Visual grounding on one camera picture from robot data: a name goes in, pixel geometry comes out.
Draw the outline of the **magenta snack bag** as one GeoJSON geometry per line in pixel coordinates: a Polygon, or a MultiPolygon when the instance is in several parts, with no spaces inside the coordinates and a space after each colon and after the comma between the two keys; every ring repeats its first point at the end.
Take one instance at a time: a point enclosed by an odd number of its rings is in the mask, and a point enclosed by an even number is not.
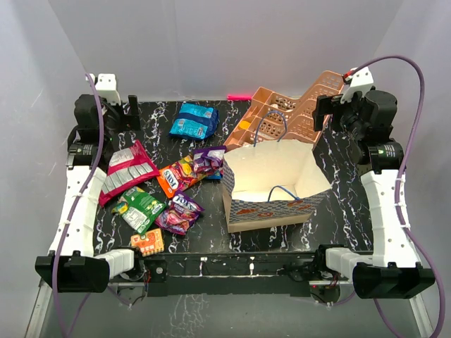
{"type": "Polygon", "coordinates": [[[142,143],[137,140],[128,148],[116,151],[99,195],[99,205],[105,206],[113,197],[160,175],[142,143]]]}

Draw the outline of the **blue snack bag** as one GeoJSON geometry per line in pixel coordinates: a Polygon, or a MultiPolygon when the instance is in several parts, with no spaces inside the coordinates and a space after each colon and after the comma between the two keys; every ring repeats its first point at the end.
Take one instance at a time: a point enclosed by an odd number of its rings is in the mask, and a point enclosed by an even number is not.
{"type": "Polygon", "coordinates": [[[214,135],[218,122],[219,112],[217,109],[183,103],[169,135],[202,141],[214,135]]]}

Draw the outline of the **blue checkered paper bag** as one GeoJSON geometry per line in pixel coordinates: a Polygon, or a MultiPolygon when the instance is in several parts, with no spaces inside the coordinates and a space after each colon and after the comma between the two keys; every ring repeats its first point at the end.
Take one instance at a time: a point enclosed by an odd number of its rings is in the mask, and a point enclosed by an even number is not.
{"type": "Polygon", "coordinates": [[[227,151],[221,186],[229,233],[304,223],[331,189],[312,144],[283,135],[227,151]]]}

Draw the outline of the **green Fox's candy bag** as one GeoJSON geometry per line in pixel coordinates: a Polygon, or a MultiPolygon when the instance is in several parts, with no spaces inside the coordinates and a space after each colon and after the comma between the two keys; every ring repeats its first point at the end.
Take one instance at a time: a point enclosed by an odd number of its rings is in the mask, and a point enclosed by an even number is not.
{"type": "Polygon", "coordinates": [[[165,203],[133,187],[121,195],[112,213],[119,214],[138,234],[144,234],[165,209],[165,203]]]}

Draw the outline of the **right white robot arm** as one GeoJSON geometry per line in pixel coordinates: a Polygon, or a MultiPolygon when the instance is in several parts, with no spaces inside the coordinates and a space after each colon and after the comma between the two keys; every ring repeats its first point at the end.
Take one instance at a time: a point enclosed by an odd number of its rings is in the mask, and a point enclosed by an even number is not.
{"type": "Polygon", "coordinates": [[[338,244],[321,245],[315,253],[314,271],[328,280],[341,275],[352,282],[362,299],[410,299],[435,283],[430,268],[422,266],[405,233],[397,210],[404,211],[401,144],[391,138],[397,99],[388,92],[357,92],[349,102],[340,95],[321,95],[313,112],[314,130],[331,117],[335,131],[350,136],[352,159],[369,203],[373,253],[365,256],[338,244]]]}

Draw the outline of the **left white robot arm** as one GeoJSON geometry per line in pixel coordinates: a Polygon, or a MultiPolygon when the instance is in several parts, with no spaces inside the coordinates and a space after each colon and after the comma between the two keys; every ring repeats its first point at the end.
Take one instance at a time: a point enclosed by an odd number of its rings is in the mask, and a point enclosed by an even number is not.
{"type": "Polygon", "coordinates": [[[105,98],[83,94],[75,101],[76,126],[67,138],[66,193],[56,235],[45,256],[37,257],[35,270],[55,292],[102,293],[123,274],[131,281],[144,276],[142,254],[121,246],[95,255],[92,243],[101,187],[113,155],[111,140],[126,130],[139,130],[135,95],[129,110],[105,98]]]}

